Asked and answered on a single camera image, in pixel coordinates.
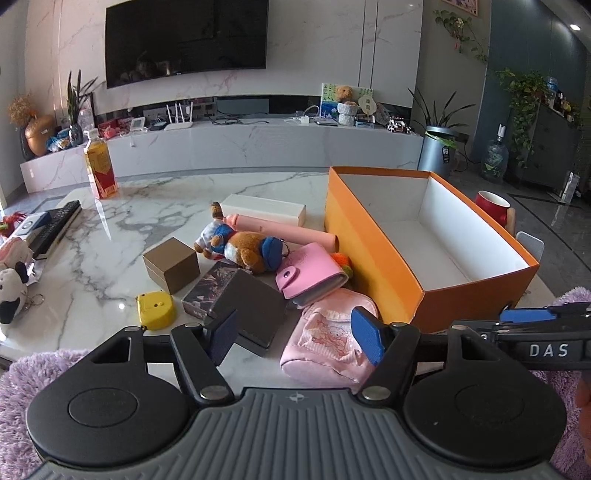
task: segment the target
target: cow plush toy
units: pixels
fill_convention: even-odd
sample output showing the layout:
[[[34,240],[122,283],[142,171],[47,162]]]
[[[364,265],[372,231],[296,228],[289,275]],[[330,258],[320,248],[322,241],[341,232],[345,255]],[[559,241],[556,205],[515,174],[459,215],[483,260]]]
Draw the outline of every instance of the cow plush toy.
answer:
[[[32,260],[33,253],[22,238],[12,237],[0,247],[0,323],[11,323],[24,307],[27,267]]]

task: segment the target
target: keychain ring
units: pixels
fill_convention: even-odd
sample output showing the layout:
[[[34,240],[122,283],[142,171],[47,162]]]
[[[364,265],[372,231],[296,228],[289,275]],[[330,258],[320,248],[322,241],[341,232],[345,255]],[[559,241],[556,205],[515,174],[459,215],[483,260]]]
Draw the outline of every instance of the keychain ring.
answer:
[[[30,300],[31,300],[32,307],[38,307],[39,305],[41,305],[41,303],[43,303],[45,301],[45,297],[41,293],[37,293],[37,294],[33,295],[30,298]]]
[[[283,245],[285,245],[285,248],[287,248],[287,253],[283,253],[283,251],[281,251],[281,256],[283,258],[285,258],[285,257],[287,257],[291,253],[291,249],[290,249],[290,246],[287,245],[287,242],[285,240],[283,240],[282,238],[280,240],[283,243]]]

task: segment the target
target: picture frame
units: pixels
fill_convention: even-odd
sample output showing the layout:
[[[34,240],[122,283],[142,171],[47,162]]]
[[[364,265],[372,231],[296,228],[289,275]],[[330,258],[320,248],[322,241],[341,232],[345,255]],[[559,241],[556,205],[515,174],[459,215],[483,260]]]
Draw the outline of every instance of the picture frame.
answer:
[[[146,119],[144,116],[133,118],[129,124],[129,132],[142,132],[144,130],[145,121]]]
[[[441,0],[447,4],[453,5],[470,15],[478,16],[478,0]]]

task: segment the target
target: green plant leaves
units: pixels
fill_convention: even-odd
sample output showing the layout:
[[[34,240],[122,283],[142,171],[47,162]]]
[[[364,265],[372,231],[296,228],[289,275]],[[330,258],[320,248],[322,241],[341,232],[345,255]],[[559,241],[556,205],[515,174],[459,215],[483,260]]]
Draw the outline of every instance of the green plant leaves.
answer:
[[[453,115],[460,112],[461,110],[465,110],[466,108],[471,108],[475,105],[474,103],[471,103],[470,105],[464,105],[463,107],[458,108],[458,109],[454,110],[453,112],[446,114],[447,107],[451,104],[452,100],[454,99],[454,97],[457,94],[457,90],[456,90],[455,92],[452,93],[451,97],[449,97],[449,100],[446,102],[445,107],[443,107],[443,112],[441,113],[441,117],[438,118],[437,117],[437,104],[435,101],[433,101],[433,111],[431,112],[429,110],[429,107],[427,106],[427,102],[425,101],[423,94],[421,93],[421,90],[419,90],[417,88],[417,95],[415,95],[415,93],[411,89],[407,89],[407,90],[413,96],[418,107],[421,109],[421,112],[423,113],[423,117],[425,118],[425,126],[431,125],[432,127],[447,127],[447,124],[449,123],[449,121],[451,120]],[[455,126],[456,127],[467,127],[466,124],[455,124]]]
[[[538,116],[541,95],[548,93],[548,86],[542,75],[537,72],[512,72],[506,67],[498,71],[497,75],[501,85],[512,94],[509,104],[513,110],[510,148],[517,155],[518,165],[527,168],[526,155],[532,147],[530,131]]]
[[[82,71],[78,70],[78,77],[76,86],[72,85],[72,71],[68,75],[67,85],[67,106],[68,106],[68,117],[70,122],[75,124],[78,122],[78,116],[80,109],[84,105],[84,101],[92,94],[91,88],[95,85],[98,77],[86,82],[83,86],[80,86],[82,82]]]
[[[473,57],[486,64],[488,63],[488,50],[478,40],[474,30],[472,29],[472,17],[461,17],[448,10],[433,10],[435,14],[435,23],[441,25],[447,30],[451,37],[456,39],[456,46],[458,53],[464,52],[464,46],[472,46],[470,52]]]

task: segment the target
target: orange pom-pom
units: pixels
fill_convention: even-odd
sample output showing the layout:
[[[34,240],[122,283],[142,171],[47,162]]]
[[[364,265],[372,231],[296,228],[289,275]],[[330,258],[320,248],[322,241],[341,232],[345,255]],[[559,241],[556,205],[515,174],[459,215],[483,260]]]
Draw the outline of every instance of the orange pom-pom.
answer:
[[[332,257],[332,259],[337,262],[338,266],[340,267],[344,267],[345,265],[351,266],[351,262],[349,260],[349,257],[347,257],[347,255],[344,254],[330,254],[330,256]]]

